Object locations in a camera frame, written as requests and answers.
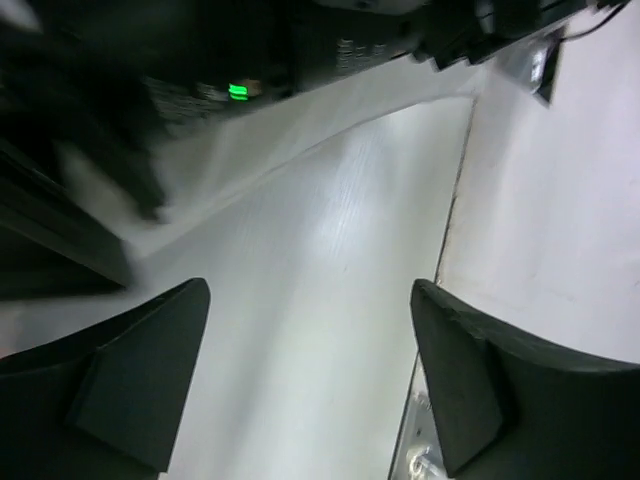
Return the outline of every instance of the black electronic device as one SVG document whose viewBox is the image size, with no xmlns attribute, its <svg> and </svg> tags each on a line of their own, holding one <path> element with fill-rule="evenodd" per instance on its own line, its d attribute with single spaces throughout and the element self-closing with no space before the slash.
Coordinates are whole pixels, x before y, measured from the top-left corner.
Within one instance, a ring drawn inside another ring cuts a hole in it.
<svg viewBox="0 0 640 480">
<path fill-rule="evenodd" d="M 0 300 L 110 293 L 133 273 L 121 241 L 66 195 L 49 138 L 0 118 Z"/>
<path fill-rule="evenodd" d="M 146 146 L 398 57 L 479 63 L 545 35 L 588 0 L 25 0 L 5 24 L 7 101 L 71 141 L 153 217 Z M 595 2 L 623 7 L 629 0 Z"/>
</svg>

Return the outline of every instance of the metal bracket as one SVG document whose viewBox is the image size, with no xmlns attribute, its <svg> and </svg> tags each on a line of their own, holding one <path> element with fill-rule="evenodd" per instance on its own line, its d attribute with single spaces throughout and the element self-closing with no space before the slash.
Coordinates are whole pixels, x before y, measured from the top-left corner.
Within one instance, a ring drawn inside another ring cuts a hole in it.
<svg viewBox="0 0 640 480">
<path fill-rule="evenodd" d="M 422 364 L 417 359 L 389 480 L 448 478 L 424 378 Z"/>
</svg>

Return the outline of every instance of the green led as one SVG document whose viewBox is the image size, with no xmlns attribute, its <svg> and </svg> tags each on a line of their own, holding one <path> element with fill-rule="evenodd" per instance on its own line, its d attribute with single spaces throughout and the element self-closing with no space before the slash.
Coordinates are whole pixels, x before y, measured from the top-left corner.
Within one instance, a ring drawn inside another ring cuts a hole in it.
<svg viewBox="0 0 640 480">
<path fill-rule="evenodd" d="M 249 95 L 249 89 L 247 87 L 243 87 L 242 85 L 234 85 L 232 83 L 229 84 L 229 93 L 231 95 Z"/>
</svg>

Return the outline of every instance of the cable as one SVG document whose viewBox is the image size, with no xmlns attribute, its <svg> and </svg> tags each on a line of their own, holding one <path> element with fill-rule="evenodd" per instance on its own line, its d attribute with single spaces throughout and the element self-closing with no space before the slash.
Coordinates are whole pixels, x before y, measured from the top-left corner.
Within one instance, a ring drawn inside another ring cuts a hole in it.
<svg viewBox="0 0 640 480">
<path fill-rule="evenodd" d="M 597 30 L 600 30 L 602 27 L 604 27 L 607 23 L 609 23 L 611 20 L 613 20 L 614 18 L 616 18 L 620 12 L 622 12 L 622 10 L 625 9 L 625 7 L 627 5 L 629 5 L 629 3 L 631 2 L 627 2 L 625 4 L 622 5 L 618 5 L 617 7 L 615 7 L 613 9 L 613 11 L 607 16 L 607 18 L 605 18 L 604 20 L 602 20 L 599 24 L 597 24 L 595 27 L 590 28 L 589 30 L 585 30 L 584 32 L 580 32 L 580 33 L 576 33 L 573 35 L 568 35 L 566 37 L 563 37 L 560 39 L 560 42 L 572 42 L 573 40 L 578 40 L 580 38 L 584 38 L 587 35 L 591 35 L 592 33 L 596 32 Z"/>
</svg>

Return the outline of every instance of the white wall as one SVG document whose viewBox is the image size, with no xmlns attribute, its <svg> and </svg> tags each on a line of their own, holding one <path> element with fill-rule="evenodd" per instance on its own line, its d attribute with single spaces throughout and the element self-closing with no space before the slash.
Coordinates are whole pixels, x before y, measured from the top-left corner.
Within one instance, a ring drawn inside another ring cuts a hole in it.
<svg viewBox="0 0 640 480">
<path fill-rule="evenodd" d="M 583 16 L 575 30 L 592 25 Z M 640 2 L 568 44 L 547 111 L 492 77 L 440 271 L 467 302 L 640 362 Z"/>
</svg>

